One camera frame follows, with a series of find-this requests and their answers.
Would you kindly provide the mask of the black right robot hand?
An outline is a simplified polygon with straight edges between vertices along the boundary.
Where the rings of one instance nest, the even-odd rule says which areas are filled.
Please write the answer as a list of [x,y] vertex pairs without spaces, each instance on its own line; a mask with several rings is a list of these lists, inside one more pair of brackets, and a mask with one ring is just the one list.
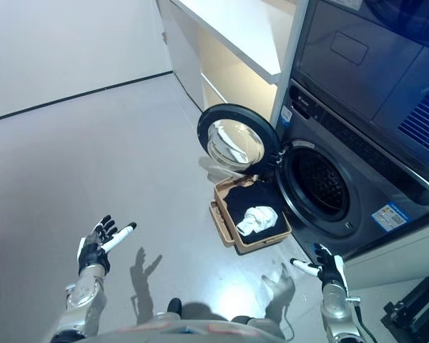
[[333,254],[320,243],[314,243],[313,250],[317,255],[318,264],[291,258],[291,265],[306,274],[317,277],[322,282],[323,287],[326,284],[338,283],[344,290],[347,290],[343,258],[340,255]]

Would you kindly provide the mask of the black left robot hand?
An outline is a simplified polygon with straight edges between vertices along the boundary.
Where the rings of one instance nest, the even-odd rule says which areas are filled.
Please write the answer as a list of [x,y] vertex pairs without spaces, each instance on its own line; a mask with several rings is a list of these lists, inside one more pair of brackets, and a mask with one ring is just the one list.
[[137,223],[131,222],[122,229],[118,229],[109,214],[100,219],[92,231],[80,239],[77,252],[78,274],[87,267],[100,266],[106,276],[111,268],[110,251],[122,243],[136,228]]

